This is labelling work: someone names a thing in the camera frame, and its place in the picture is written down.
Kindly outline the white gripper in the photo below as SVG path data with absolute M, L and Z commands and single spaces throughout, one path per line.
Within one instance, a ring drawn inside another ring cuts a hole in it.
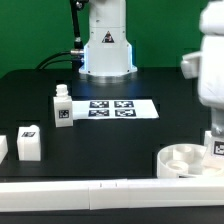
M 224 0 L 210 1 L 200 16 L 201 63 L 198 94 L 211 109 L 213 136 L 224 136 Z

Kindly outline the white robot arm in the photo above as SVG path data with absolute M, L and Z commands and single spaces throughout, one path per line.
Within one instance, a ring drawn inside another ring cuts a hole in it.
M 126 0 L 88 0 L 89 41 L 79 72 L 92 77 L 122 77 L 135 72 L 126 39 Z M 198 80 L 201 103 L 212 109 L 211 132 L 224 136 L 224 0 L 210 0 L 200 15 L 201 49 L 184 55 L 185 78 Z

